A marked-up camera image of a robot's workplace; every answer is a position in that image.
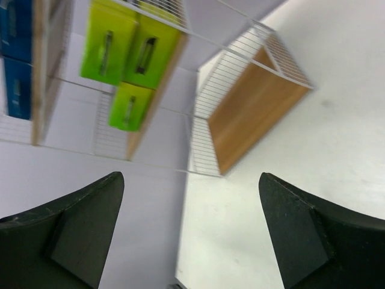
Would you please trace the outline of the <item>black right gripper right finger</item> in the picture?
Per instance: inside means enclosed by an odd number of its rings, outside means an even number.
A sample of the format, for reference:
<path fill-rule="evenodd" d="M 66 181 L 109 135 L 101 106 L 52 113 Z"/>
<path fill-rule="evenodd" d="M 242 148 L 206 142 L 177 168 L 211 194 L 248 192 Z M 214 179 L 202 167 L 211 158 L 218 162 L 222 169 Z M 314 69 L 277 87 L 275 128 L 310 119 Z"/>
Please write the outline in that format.
<path fill-rule="evenodd" d="M 285 288 L 384 288 L 384 220 L 271 173 L 259 196 Z"/>

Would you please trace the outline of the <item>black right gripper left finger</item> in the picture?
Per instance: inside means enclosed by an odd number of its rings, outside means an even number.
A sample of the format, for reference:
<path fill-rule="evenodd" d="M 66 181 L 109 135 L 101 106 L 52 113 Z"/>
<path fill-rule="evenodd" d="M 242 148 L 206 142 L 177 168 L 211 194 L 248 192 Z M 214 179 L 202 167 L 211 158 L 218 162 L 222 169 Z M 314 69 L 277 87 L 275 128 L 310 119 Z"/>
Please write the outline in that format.
<path fill-rule="evenodd" d="M 1 219 L 1 288 L 98 288 L 123 200 L 112 172 Z"/>

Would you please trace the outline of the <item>green black Gillette Labs box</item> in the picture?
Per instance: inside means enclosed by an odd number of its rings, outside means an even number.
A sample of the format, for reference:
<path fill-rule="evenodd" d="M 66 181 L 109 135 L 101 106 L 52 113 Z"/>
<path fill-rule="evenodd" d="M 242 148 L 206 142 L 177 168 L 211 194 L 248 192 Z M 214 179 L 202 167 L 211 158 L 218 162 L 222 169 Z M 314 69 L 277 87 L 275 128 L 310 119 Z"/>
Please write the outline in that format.
<path fill-rule="evenodd" d="M 118 85 L 138 27 L 137 13 L 115 1 L 91 1 L 80 76 Z"/>
<path fill-rule="evenodd" d="M 123 81 L 157 89 L 177 45 L 180 31 L 142 14 L 138 15 L 138 22 Z"/>
<path fill-rule="evenodd" d="M 109 126 L 122 131 L 139 131 L 155 91 L 121 82 L 113 97 Z"/>

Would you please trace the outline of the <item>blue Harry's razor box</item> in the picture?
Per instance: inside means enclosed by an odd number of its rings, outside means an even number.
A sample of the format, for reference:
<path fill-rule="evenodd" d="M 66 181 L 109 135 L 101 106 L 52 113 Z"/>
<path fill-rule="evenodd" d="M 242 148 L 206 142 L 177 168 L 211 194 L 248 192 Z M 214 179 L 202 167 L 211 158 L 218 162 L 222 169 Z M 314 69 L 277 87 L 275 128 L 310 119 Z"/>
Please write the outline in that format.
<path fill-rule="evenodd" d="M 24 61 L 4 57 L 7 114 L 23 120 L 31 119 L 32 66 Z"/>

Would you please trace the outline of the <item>blue white Harry's box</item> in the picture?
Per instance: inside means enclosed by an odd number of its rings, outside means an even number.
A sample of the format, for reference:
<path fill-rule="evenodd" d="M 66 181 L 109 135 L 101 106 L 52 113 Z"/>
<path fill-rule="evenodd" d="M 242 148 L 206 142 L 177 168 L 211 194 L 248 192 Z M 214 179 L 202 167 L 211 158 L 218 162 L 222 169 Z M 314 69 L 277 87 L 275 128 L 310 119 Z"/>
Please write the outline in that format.
<path fill-rule="evenodd" d="M 27 63 L 32 60 L 32 5 L 29 0 L 1 1 L 1 51 Z"/>

